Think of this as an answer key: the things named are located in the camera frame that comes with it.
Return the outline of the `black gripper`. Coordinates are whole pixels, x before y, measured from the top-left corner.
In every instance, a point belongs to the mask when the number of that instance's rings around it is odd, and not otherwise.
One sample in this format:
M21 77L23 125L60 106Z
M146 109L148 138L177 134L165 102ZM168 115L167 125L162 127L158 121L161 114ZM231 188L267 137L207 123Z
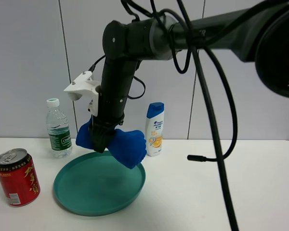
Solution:
M115 136L115 127L124 122L124 110L132 80L140 61L106 58L99 88L98 115L89 125L93 149L103 153Z

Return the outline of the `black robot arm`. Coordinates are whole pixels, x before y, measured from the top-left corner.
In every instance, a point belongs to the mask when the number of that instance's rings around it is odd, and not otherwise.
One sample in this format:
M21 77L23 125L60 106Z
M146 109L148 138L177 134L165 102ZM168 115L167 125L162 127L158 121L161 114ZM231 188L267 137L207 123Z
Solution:
M135 72L143 60L175 60L179 51L231 50L242 62L255 63L262 83L289 98L289 0L264 0L249 9L191 21L184 5L151 12L122 1L135 18L109 23L103 33L104 67L97 87L98 113L90 126L95 151L103 152L124 121ZM146 20L137 16L142 13Z

